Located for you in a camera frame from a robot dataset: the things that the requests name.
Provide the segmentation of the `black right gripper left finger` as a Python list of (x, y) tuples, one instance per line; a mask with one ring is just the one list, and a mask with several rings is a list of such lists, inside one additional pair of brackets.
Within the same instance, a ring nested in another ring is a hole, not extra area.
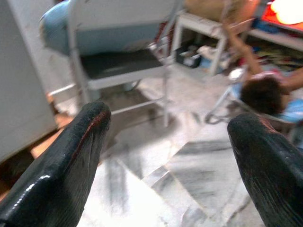
[(77, 226), (110, 122), (105, 103), (85, 104), (1, 201), (1, 226)]

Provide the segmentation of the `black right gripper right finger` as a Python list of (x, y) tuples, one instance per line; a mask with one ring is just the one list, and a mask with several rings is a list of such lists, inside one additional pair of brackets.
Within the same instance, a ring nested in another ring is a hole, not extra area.
[(267, 227), (303, 225), (303, 151), (265, 118), (243, 113), (227, 126), (236, 163)]

